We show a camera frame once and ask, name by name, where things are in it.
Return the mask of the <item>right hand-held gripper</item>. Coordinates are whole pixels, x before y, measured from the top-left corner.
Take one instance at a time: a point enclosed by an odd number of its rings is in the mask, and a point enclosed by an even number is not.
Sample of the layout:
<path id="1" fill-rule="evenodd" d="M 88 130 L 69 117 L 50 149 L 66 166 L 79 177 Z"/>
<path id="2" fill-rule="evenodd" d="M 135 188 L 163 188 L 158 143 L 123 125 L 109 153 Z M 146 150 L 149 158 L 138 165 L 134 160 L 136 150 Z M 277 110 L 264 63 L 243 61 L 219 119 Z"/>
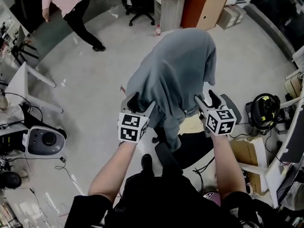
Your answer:
<path id="1" fill-rule="evenodd" d="M 212 134 L 215 136 L 231 134 L 237 123 L 235 113 L 237 107 L 234 103 L 221 105 L 221 99 L 211 89 L 209 90 L 209 96 L 212 107 L 208 106 L 197 95 L 194 96 L 194 101 L 201 111 L 201 121 L 206 137 L 210 137 Z"/>

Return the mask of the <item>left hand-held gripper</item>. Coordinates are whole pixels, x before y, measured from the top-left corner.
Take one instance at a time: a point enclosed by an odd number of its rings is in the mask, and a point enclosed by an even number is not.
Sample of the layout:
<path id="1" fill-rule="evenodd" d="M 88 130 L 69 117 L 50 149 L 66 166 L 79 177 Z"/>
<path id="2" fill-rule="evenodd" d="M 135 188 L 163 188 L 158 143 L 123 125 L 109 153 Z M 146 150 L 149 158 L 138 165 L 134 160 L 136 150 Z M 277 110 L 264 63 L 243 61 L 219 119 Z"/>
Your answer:
<path id="1" fill-rule="evenodd" d="M 141 111 L 138 104 L 138 95 L 126 97 L 121 104 L 119 113 L 118 140 L 121 142 L 139 143 L 147 131 L 149 117 L 155 107 L 155 101 L 152 101 L 145 111 Z"/>

